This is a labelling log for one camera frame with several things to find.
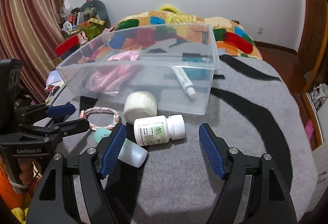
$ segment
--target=wooden floor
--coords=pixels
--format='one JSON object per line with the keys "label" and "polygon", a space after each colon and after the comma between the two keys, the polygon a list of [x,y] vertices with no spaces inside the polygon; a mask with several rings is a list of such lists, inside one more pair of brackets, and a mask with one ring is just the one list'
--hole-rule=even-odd
{"label": "wooden floor", "polygon": [[[257,48],[261,52],[263,60],[274,67],[286,83],[291,95],[300,108],[301,119],[305,126],[310,116],[301,97],[301,91],[305,86],[305,80],[302,75],[300,61],[293,53],[266,47]],[[315,136],[312,135],[310,140],[312,150],[315,149],[316,144]]]}

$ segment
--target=gray blanket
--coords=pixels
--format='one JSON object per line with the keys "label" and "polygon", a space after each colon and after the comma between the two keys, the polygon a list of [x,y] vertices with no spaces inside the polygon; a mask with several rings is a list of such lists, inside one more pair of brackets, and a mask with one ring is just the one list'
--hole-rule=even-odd
{"label": "gray blanket", "polygon": [[[103,181],[109,203],[120,223],[164,224],[205,223],[222,188],[201,150],[198,127],[207,122],[230,147],[246,155],[269,153],[275,159],[290,189],[297,219],[304,214],[317,183],[317,171],[301,122],[299,108],[279,74],[264,61],[220,56],[205,115],[183,114],[186,138],[149,146],[145,164],[137,169],[118,161],[111,176]],[[64,88],[53,105],[72,102],[78,118],[81,109],[112,107],[123,114],[123,105],[106,101],[83,102]],[[158,115],[172,112],[159,110]],[[96,114],[89,120],[100,126],[112,116]],[[133,140],[133,128],[127,126]],[[96,143],[88,131],[66,137],[57,151],[80,154]],[[246,178],[242,201],[235,219],[243,219],[249,194]],[[82,192],[76,189],[81,220],[89,223]]]}

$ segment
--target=metal screw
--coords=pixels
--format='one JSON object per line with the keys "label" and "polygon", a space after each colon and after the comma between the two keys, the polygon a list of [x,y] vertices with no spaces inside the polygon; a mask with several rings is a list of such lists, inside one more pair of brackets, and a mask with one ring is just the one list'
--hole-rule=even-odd
{"label": "metal screw", "polygon": [[62,157],[61,154],[56,154],[56,155],[54,155],[54,160],[60,160],[61,157]]}
{"label": "metal screw", "polygon": [[238,149],[235,148],[235,147],[231,147],[231,148],[229,149],[229,152],[230,152],[231,154],[235,155],[235,154],[238,153]]}
{"label": "metal screw", "polygon": [[93,153],[96,152],[96,149],[94,147],[90,147],[88,150],[87,150],[87,153],[92,155]]}
{"label": "metal screw", "polygon": [[270,154],[268,154],[268,153],[265,153],[264,155],[263,155],[263,157],[266,159],[266,160],[271,160],[271,155]]}

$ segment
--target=roll of white tape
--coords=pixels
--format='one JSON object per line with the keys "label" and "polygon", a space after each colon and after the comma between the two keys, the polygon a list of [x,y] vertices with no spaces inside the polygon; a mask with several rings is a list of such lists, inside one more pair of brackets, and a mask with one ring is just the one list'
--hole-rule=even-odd
{"label": "roll of white tape", "polygon": [[124,105],[124,116],[128,123],[136,119],[157,116],[157,102],[152,93],[139,91],[130,94]]}

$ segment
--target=blue ribbed fingertip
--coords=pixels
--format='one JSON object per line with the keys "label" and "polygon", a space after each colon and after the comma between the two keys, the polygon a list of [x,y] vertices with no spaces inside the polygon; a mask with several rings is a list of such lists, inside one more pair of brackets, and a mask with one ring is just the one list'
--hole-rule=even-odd
{"label": "blue ribbed fingertip", "polygon": [[213,173],[219,176],[221,180],[224,180],[226,173],[223,169],[223,158],[203,124],[200,125],[198,134]]}
{"label": "blue ribbed fingertip", "polygon": [[106,177],[107,175],[113,172],[114,166],[116,164],[118,155],[120,154],[120,151],[124,144],[125,138],[126,138],[126,128],[122,124],[118,132],[116,133],[115,138],[112,140],[106,153],[104,154],[102,160],[102,169],[100,171],[100,174],[103,177]]}

